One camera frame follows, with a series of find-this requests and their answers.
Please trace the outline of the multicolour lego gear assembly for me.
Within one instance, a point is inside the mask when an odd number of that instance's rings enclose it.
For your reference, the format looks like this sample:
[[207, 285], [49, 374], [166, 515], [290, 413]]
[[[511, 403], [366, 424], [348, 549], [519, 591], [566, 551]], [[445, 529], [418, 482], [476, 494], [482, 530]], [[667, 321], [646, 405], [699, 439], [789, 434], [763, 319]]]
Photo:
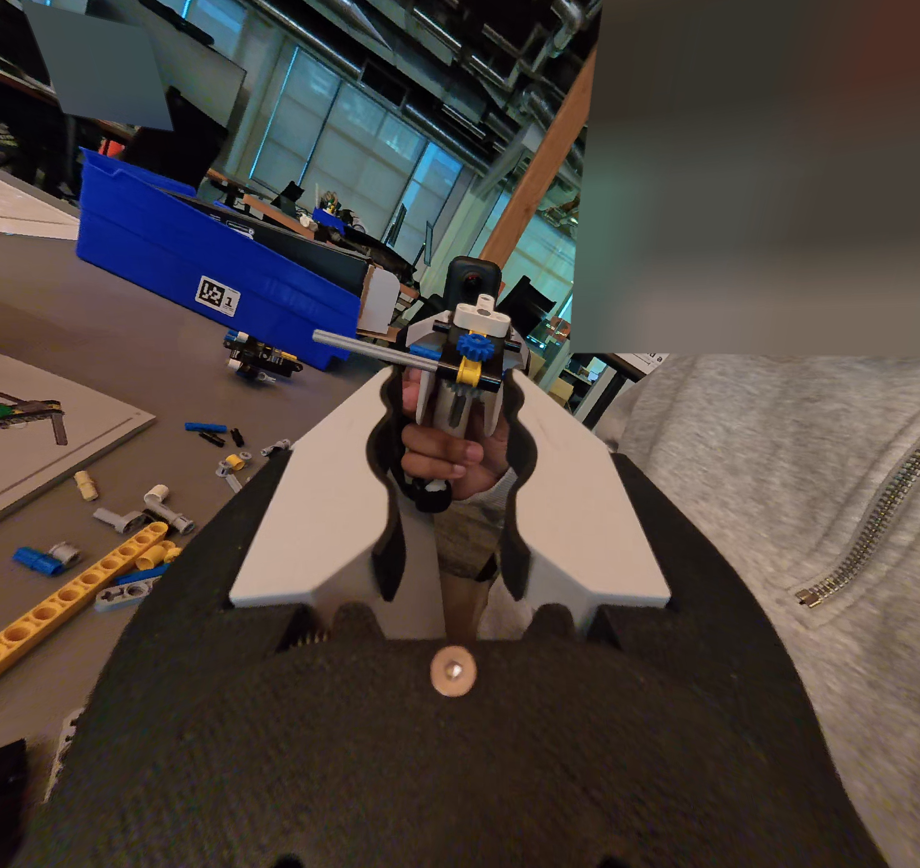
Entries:
[[388, 348], [322, 330], [313, 333], [313, 341], [336, 350], [371, 356], [391, 366], [420, 369], [431, 381], [438, 379], [450, 386], [459, 386], [463, 394], [499, 393], [503, 380], [500, 341], [514, 334], [510, 318], [497, 310], [494, 297], [488, 294], [479, 294], [471, 303], [461, 302], [453, 311], [454, 331], [459, 333], [456, 341], [458, 379], [440, 379], [438, 370], [449, 367], [437, 360], [424, 359], [425, 351], [420, 345], [406, 352], [405, 346], [401, 350]]

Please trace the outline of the white paper sheet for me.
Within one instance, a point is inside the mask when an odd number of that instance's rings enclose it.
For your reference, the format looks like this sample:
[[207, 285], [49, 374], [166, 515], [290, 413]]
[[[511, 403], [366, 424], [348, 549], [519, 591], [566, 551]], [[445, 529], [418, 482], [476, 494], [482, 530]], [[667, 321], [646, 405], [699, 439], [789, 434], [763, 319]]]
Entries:
[[77, 208], [1, 172], [2, 234], [76, 241], [79, 223]]

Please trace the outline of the blue plastic bin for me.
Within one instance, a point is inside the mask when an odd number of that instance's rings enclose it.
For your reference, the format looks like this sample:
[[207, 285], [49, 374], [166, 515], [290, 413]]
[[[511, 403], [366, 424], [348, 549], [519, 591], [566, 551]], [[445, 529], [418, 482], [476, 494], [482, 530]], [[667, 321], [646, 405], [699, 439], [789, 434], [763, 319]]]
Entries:
[[360, 299], [167, 192], [160, 176], [83, 155], [76, 255], [137, 287], [324, 371], [349, 353]]

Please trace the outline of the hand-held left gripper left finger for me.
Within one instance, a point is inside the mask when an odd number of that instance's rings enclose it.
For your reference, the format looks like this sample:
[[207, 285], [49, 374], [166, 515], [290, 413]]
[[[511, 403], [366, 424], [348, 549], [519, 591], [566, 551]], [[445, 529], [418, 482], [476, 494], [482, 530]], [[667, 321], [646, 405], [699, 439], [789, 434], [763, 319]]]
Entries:
[[388, 451], [401, 414], [401, 372], [384, 369], [294, 442], [280, 481], [228, 594], [236, 609], [305, 605], [330, 624], [360, 602], [384, 624], [395, 607], [375, 568], [388, 569], [395, 597], [406, 544]]

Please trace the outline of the person's right hand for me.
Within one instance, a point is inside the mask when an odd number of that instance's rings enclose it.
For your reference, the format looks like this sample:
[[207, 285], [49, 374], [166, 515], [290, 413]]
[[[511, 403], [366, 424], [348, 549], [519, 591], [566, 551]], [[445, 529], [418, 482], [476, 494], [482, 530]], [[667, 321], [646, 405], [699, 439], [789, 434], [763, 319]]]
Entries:
[[471, 411], [466, 437], [457, 438], [437, 430], [432, 421], [416, 423], [422, 372], [409, 368], [402, 373], [403, 412], [408, 419], [401, 434], [404, 455], [401, 467], [414, 479], [451, 483], [455, 501], [503, 510], [516, 477], [510, 470], [507, 449], [510, 425], [500, 414], [494, 432], [487, 436], [482, 407]]

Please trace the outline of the black plastic tray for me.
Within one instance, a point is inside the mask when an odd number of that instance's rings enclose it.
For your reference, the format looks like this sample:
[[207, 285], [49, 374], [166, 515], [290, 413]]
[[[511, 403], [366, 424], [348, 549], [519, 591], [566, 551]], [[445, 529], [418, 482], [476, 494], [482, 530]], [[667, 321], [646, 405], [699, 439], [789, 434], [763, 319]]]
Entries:
[[355, 253], [307, 240], [280, 225], [244, 215], [222, 204], [202, 202], [174, 191], [167, 191], [167, 195], [355, 296], [362, 296], [376, 269], [372, 262]]

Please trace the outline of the cardboard box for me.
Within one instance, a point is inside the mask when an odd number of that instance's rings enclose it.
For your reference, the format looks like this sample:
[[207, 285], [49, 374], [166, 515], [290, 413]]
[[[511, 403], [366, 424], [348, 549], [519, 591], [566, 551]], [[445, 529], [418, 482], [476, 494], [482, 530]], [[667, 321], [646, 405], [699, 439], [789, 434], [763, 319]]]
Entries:
[[392, 340], [391, 325], [400, 294], [397, 276], [370, 264], [363, 281], [355, 336]]

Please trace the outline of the long yellow lego beam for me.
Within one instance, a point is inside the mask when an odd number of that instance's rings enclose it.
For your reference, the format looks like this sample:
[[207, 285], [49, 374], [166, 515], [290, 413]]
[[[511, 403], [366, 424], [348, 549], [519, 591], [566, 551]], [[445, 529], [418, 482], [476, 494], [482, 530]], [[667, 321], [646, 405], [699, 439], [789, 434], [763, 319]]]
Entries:
[[1, 674], [85, 609], [104, 588], [132, 571], [145, 553], [159, 548], [168, 529], [168, 524], [162, 521], [141, 529], [25, 614], [7, 623], [1, 630]]

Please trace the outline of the lego instruction booklet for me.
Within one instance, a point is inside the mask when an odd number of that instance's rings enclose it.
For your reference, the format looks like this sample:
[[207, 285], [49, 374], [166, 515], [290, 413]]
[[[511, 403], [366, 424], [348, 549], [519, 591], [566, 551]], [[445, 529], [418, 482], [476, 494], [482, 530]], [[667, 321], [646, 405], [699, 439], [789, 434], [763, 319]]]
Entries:
[[1, 356], [1, 517], [155, 423], [155, 415]]

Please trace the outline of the black webcam bar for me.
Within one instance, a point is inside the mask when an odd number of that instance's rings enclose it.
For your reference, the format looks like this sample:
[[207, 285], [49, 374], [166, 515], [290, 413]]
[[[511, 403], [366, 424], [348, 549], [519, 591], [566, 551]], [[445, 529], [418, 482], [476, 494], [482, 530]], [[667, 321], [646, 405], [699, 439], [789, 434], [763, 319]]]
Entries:
[[214, 38], [212, 35], [207, 34], [202, 31], [196, 25], [186, 21], [181, 14], [177, 11], [174, 11], [172, 8], [168, 7], [159, 0], [137, 0], [144, 8], [152, 11], [161, 18], [163, 21], [169, 23], [173, 28], [179, 31], [182, 34], [186, 34], [192, 40], [196, 41], [198, 44], [213, 48]]

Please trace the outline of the wooden ceiling beam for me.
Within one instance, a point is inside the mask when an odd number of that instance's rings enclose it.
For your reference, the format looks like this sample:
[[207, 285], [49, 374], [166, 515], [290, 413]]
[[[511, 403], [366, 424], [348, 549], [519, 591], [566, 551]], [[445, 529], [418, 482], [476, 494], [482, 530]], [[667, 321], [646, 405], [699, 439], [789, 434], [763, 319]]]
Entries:
[[592, 48], [495, 229], [490, 233], [479, 255], [482, 261], [495, 264], [500, 269], [505, 267], [569, 150], [581, 134], [581, 128], [588, 122], [598, 46], [595, 44]]

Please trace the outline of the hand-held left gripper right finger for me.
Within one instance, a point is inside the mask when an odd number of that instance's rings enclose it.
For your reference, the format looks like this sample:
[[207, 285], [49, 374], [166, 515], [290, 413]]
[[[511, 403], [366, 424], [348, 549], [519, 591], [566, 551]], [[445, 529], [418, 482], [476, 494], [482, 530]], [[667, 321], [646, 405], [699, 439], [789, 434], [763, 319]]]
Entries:
[[532, 610], [559, 605], [587, 628], [603, 606], [663, 609], [672, 592], [613, 455], [518, 370], [503, 379], [514, 474], [501, 579]]

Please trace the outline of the blue and grey lego connector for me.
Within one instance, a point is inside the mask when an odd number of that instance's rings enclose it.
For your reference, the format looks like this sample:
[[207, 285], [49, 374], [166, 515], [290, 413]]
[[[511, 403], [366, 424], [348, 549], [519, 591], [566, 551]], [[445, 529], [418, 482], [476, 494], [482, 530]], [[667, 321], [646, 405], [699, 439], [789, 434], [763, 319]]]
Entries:
[[29, 570], [55, 577], [63, 575], [79, 561], [80, 551], [67, 542], [59, 542], [46, 552], [29, 547], [20, 547], [13, 553], [12, 559]]

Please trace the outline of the large monitor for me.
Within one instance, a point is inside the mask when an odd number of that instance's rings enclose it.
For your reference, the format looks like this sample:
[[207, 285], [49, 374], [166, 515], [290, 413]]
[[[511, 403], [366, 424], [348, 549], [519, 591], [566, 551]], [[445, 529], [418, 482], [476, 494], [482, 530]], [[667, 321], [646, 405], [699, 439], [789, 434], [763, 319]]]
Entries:
[[139, 0], [87, 0], [86, 14], [141, 28], [152, 48], [164, 89], [184, 99], [221, 126], [228, 126], [246, 72], [211, 47], [179, 30]]

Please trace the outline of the silver ventilation duct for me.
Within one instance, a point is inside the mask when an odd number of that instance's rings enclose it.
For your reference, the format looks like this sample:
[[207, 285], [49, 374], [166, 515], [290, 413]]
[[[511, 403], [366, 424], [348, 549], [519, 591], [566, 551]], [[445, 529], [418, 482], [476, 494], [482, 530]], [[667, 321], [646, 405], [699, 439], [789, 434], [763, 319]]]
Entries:
[[600, 29], [603, 0], [238, 0], [344, 80], [485, 174], [547, 126]]

